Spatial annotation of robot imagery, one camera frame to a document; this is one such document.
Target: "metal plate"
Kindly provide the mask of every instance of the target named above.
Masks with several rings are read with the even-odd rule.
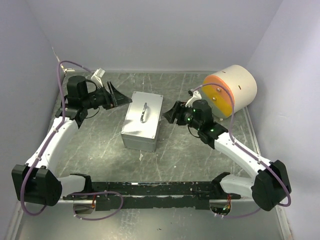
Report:
[[[162,95],[133,92],[132,103],[130,103],[126,113],[121,134],[154,139],[161,117],[162,102]]]

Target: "gray box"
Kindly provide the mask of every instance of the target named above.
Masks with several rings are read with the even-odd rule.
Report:
[[[124,147],[148,152],[156,150],[163,99],[158,94],[133,92],[121,130]]]

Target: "cylindrical container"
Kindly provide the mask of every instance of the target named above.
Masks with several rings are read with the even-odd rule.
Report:
[[[257,94],[257,83],[254,77],[239,65],[229,66],[207,76],[203,84],[208,83],[222,85],[230,92],[235,113],[249,105]],[[202,98],[208,101],[215,116],[222,119],[231,116],[231,100],[225,90],[215,85],[208,85],[204,86],[200,92]]]

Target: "box handle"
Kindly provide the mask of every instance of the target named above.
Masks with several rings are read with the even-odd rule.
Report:
[[[141,123],[144,123],[144,116],[145,116],[146,109],[147,109],[147,103],[145,102],[144,106],[143,106],[142,114],[141,114],[141,117],[140,117],[140,122]]]

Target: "gray tile floor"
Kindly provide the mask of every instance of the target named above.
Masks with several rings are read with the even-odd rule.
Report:
[[[67,74],[67,79],[76,73]],[[102,81],[113,85],[128,97],[133,91],[163,95],[163,111],[176,100],[189,99],[188,90],[200,85],[208,74],[194,73],[106,73]],[[238,176],[246,173],[231,159],[212,150],[188,132],[186,126],[169,124],[162,118],[156,152],[125,149],[120,131],[128,105],[112,110],[103,108],[86,119],[66,146],[56,169],[57,177],[83,173],[93,181],[210,181],[222,172]],[[229,126],[229,119],[221,122]],[[235,115],[233,134],[253,148],[245,112]]]

